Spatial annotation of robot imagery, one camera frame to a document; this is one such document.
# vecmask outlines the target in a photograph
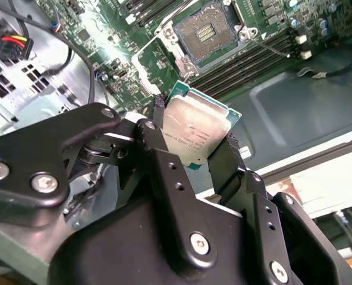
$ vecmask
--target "electronic component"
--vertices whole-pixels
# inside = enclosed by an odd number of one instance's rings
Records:
[[[217,1],[176,24],[174,31],[196,65],[238,40],[222,4]]]
[[[318,26],[319,26],[320,29],[322,29],[322,28],[325,29],[325,28],[328,27],[328,21],[324,20],[324,19],[320,19],[318,21]]]
[[[79,33],[78,33],[78,37],[80,38],[80,40],[82,41],[87,41],[90,39],[90,34],[87,32],[87,30],[85,28],[83,28]]]
[[[0,32],[0,59],[29,59],[33,40],[15,34]]]
[[[178,81],[166,101],[163,135],[169,151],[196,170],[240,118],[240,113]]]
[[[274,0],[262,0],[260,3],[263,7],[267,7],[270,6],[271,4],[273,4]]]
[[[323,28],[321,31],[320,31],[320,35],[322,37],[327,37],[329,36],[330,32],[329,32],[329,28]]]
[[[273,68],[289,61],[280,53],[289,54],[291,57],[297,55],[293,31],[291,28],[284,30],[263,42],[267,49],[264,46],[256,46],[211,72],[197,77],[190,85],[214,99],[220,99],[233,91],[241,90],[249,82],[258,80]]]
[[[296,7],[297,4],[298,4],[298,0],[288,0],[288,6],[289,6],[290,8]]]
[[[299,45],[302,45],[303,43],[305,43],[306,41],[308,41],[308,38],[307,36],[304,34],[302,36],[297,36],[295,38],[296,42],[299,44]]]
[[[35,1],[51,20],[55,18],[49,1]],[[82,10],[75,6],[78,11],[73,11],[67,0],[51,2],[61,15],[63,25],[59,32],[75,43],[94,67],[109,75],[103,85],[113,86],[117,101],[125,110],[141,109],[149,104],[153,95],[169,92],[177,80],[185,80],[193,86],[236,58],[253,54],[261,48],[260,44],[277,39],[287,27],[293,28],[294,34],[284,43],[289,48],[280,51],[291,57],[296,55],[298,60],[288,60],[272,50],[264,51],[276,60],[267,61],[265,67],[255,66],[254,74],[243,81],[246,83],[241,81],[226,87],[219,84],[219,88],[205,93],[227,100],[261,83],[269,74],[275,75],[300,64],[303,47],[295,41],[296,35],[307,36],[312,55],[328,48],[328,36],[324,36],[328,31],[329,35],[338,35],[339,42],[352,36],[352,0],[343,1],[341,9],[336,3],[334,12],[331,12],[333,1],[312,0],[119,0],[114,5],[111,1],[95,1],[89,5],[88,1],[72,0],[73,5],[78,4],[81,9],[86,10],[87,5],[87,17],[77,15],[76,12]],[[192,21],[207,7],[219,11],[218,17],[211,17],[205,23]],[[195,24],[194,30],[190,29],[193,32],[180,31],[183,23],[185,26]],[[224,24],[226,32],[217,29],[218,23]],[[86,41],[78,35],[82,29],[90,34]],[[121,66],[112,64],[115,58],[121,60]],[[127,74],[123,80],[118,80],[117,74],[122,69]],[[201,83],[198,89],[205,91],[210,84]]]
[[[274,25],[279,22],[279,18],[277,15],[274,15],[266,20],[266,22],[269,24],[269,26]]]
[[[78,0],[65,0],[68,7],[76,14],[82,14],[85,10],[80,6]]]
[[[264,13],[266,16],[271,16],[274,15],[276,13],[276,9],[274,6],[270,6],[269,8],[264,10]]]
[[[299,26],[299,21],[298,20],[296,20],[296,19],[291,19],[290,20],[290,26],[291,27],[297,27],[297,26]]]
[[[304,60],[307,60],[307,59],[309,59],[309,58],[312,57],[312,51],[311,51],[311,50],[308,50],[308,51],[306,51],[306,52],[301,52],[301,53],[300,53],[300,57],[301,57],[302,59],[304,59]]]

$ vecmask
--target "ram slot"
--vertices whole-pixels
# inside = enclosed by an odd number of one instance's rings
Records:
[[[288,52],[289,47],[285,47],[281,49],[283,52]],[[210,88],[203,88],[202,92],[211,95],[216,93],[217,90],[222,91],[225,90],[227,87],[232,86],[233,84],[240,81],[242,78],[246,78],[249,74],[253,72],[253,70],[260,69],[262,67],[267,66],[267,64],[278,62],[279,60],[284,59],[280,55],[276,55],[275,53],[269,52],[267,54],[262,55],[257,61],[254,61],[253,64],[248,65],[247,68],[243,68],[241,71],[233,74],[228,80],[222,82],[222,84],[217,84],[216,86],[211,86]]]
[[[136,23],[139,27],[143,27],[145,24],[152,21],[158,14],[167,10],[174,2],[176,2],[176,0],[162,0],[161,4],[157,7],[153,7],[148,11],[143,11],[143,13],[139,15]]]
[[[277,45],[273,45],[273,48],[276,50],[283,50],[286,47],[291,47],[291,43],[287,40],[278,43]],[[225,73],[220,74],[216,77],[211,77],[209,80],[207,80],[204,85],[200,87],[202,90],[205,92],[209,92],[211,88],[214,88],[215,86],[218,85],[224,85],[227,81],[231,80],[232,77],[237,76],[238,74],[241,74],[251,68],[252,65],[256,64],[257,62],[262,62],[266,61],[268,57],[271,56],[271,52],[266,49],[262,49],[259,51],[255,56],[249,56],[246,58],[246,60],[237,62],[235,65],[231,66],[229,69],[225,71]]]
[[[156,2],[157,0],[136,1],[132,3],[132,6],[130,9],[128,9],[128,11],[131,14],[136,14],[138,12],[142,13],[143,11],[146,11],[147,9],[151,8],[151,6],[154,5]]]
[[[275,45],[277,45],[279,42],[283,42],[285,40],[291,40],[290,39],[290,31],[289,30],[285,30],[280,34],[277,34],[275,37],[273,37],[272,39],[269,39],[267,41],[264,42],[264,44],[274,47]],[[198,77],[197,80],[192,82],[192,86],[194,88],[200,88],[203,87],[204,84],[207,81],[210,81],[211,78],[215,78],[217,76],[217,74],[223,74],[224,72],[226,72],[226,70],[234,67],[237,63],[240,63],[242,61],[247,60],[248,58],[254,57],[256,56],[259,52],[264,51],[265,49],[263,47],[260,46],[256,46],[253,49],[247,51],[246,53],[234,58],[232,61],[224,64],[223,66],[220,66],[219,68],[213,70],[212,72],[206,74],[206,75],[202,75],[200,77]]]
[[[289,61],[288,58],[283,58],[278,55],[270,58],[270,61],[267,64],[262,66],[257,66],[259,69],[252,71],[251,73],[246,74],[246,76],[237,79],[235,82],[232,82],[230,85],[225,85],[223,88],[216,89],[208,95],[212,96],[215,99],[221,98],[226,94],[229,94],[232,91],[238,90],[241,87],[248,85],[248,83],[257,80],[259,77],[267,74],[269,71],[286,64]]]

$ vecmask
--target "black plastic bracket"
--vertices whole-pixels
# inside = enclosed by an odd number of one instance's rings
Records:
[[[215,193],[222,197],[221,204],[225,205],[240,189],[241,178],[246,171],[238,141],[233,135],[229,134],[222,140],[208,158],[208,164]]]
[[[238,141],[228,135],[208,158],[215,192],[228,208],[243,214],[247,222],[246,249],[249,266],[259,268],[259,284],[294,284],[277,207],[268,200],[265,184],[246,170]],[[282,271],[275,274],[275,264]]]
[[[215,265],[217,250],[183,164],[168,152],[161,129],[153,121],[139,120],[136,131],[145,156],[139,168],[150,176],[165,249],[172,252],[170,264],[188,279],[202,278]]]
[[[302,282],[352,284],[352,269],[294,197],[280,192],[272,202],[281,212],[291,266]]]
[[[0,162],[9,169],[0,179],[0,221],[29,227],[55,221],[69,195],[64,164],[73,168],[81,146],[120,121],[116,111],[94,103],[0,137]],[[53,176],[56,189],[34,190],[38,174]]]

